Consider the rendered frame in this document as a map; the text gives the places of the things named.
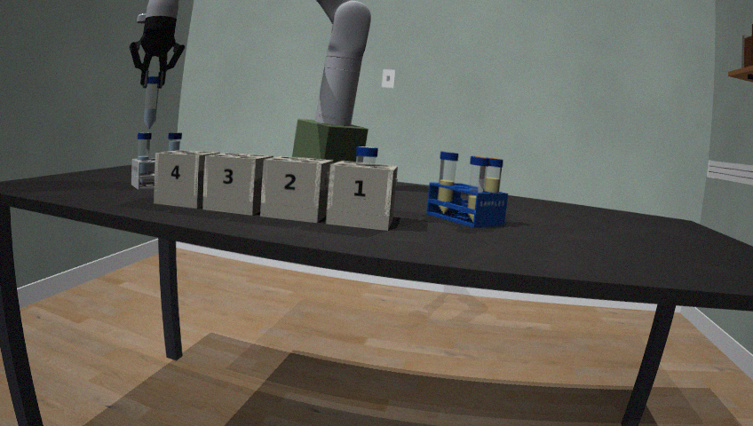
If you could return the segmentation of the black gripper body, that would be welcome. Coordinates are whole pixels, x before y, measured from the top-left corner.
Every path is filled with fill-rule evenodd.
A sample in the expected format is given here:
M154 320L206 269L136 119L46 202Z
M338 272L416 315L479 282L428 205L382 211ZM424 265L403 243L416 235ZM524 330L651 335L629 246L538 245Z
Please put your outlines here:
M153 56L162 56L162 41L167 41L167 52L175 44L175 27L177 19L168 16L151 16L145 19L143 36L140 38L141 46L148 53L152 40L156 40ZM153 57L152 56L152 57Z

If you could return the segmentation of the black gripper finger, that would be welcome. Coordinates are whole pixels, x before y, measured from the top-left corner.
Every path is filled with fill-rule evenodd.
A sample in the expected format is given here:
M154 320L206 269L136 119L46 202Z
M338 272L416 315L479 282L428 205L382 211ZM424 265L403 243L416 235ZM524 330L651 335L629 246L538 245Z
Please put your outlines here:
M139 52L138 52L139 46L141 44L142 44L141 40L137 41L136 43L134 43L134 42L131 43L130 44L130 50L131 50L131 56L132 56L135 68L139 68L141 70L141 72L142 72L141 73L140 84L143 85L142 88L146 88L147 87L148 72L149 72L148 68L149 68L149 64L150 64L151 58L153 56L153 52L154 52L155 45L156 45L156 40L152 40L151 41L151 44L150 44L149 49L148 49L148 53L147 53L147 55L145 54L145 58L144 58L144 62L143 63L141 63L141 60L140 60L140 57L139 57Z
M174 48L173 49L174 54L169 64L167 65L167 41L166 40L162 41L162 56L159 57L159 62L160 62L160 72L158 75L158 77L160 77L159 89L161 89L162 86L165 84L166 71L168 69L175 67L182 51L185 49L185 45L183 44L180 45L175 42L175 44L173 45L173 48Z

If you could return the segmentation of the white tube rack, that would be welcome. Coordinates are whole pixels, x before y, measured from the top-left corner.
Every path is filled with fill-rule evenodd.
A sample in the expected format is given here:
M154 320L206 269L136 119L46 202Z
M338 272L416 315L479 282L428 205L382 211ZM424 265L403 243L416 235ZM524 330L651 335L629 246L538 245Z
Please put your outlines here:
M155 159L149 159L149 160L143 160L143 161L138 160L138 159L132 159L131 185L133 185L138 190L147 190L147 189L155 188L155 182L144 182L144 184L141 184L139 182L140 179L155 179L154 171L148 171L148 173L140 173L140 164L150 164L150 163L155 163Z

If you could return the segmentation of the blue tube rack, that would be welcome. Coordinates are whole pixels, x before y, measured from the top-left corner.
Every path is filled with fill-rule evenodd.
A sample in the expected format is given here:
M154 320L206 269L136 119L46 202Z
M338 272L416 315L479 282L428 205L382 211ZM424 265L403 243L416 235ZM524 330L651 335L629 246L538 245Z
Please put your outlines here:
M437 199L439 187L454 190L453 201L439 201ZM461 199L460 192L476 195L475 209L466 208L468 200ZM502 192L471 192L469 191L469 185L466 184L440 185L439 183L430 183L426 214L473 228L500 226L504 225L507 199L508 194ZM438 205L447 207L449 210L443 214ZM470 220L468 213L474 215L473 222Z

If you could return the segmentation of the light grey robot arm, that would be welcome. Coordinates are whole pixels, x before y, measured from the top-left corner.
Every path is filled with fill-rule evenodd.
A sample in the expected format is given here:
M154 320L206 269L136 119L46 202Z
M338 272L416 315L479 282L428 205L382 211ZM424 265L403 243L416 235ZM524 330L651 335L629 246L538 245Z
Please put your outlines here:
M369 35L370 11L365 4L358 1L316 1L328 15L333 27L315 121L351 126L361 62ZM178 0L149 0L147 13L140 14L137 23L145 24L145 19L151 16L168 16L176 19Z

